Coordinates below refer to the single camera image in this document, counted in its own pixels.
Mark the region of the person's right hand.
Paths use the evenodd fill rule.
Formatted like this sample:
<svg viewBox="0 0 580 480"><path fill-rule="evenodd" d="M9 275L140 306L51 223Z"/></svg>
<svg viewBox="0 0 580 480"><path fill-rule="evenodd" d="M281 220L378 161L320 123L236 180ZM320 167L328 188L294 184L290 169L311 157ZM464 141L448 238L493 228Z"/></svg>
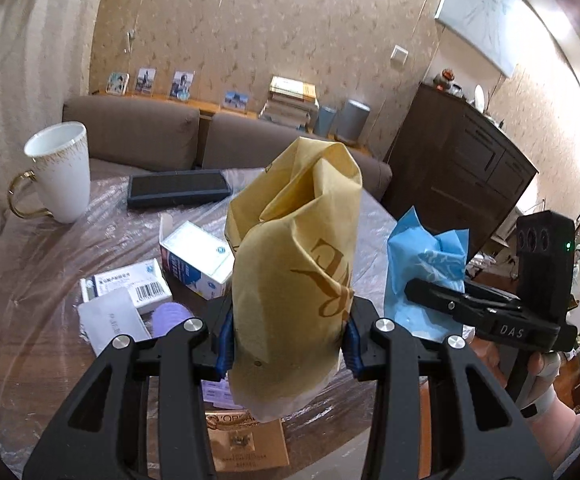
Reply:
<svg viewBox="0 0 580 480"><path fill-rule="evenodd" d="M562 448L573 441L580 426L580 415L556 395L553 384L559 375L561 360L557 353L535 352L529 358L527 370L534 381L526 401L537 405L536 414L526 422L545 448Z"/></svg>

